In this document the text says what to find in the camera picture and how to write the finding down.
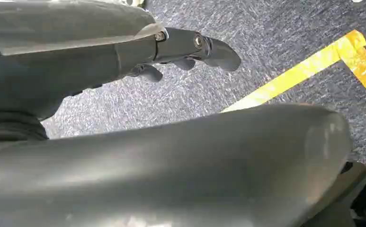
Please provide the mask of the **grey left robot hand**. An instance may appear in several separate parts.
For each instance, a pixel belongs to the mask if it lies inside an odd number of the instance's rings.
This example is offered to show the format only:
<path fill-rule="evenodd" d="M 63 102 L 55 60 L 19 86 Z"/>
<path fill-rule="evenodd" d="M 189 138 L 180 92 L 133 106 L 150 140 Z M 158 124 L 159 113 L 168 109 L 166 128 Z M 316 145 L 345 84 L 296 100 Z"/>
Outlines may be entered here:
<path fill-rule="evenodd" d="M 296 227 L 343 169 L 347 120 L 260 105 L 50 140 L 62 100 L 155 63 L 237 70 L 226 43 L 97 0 L 0 1 L 0 227 Z"/>

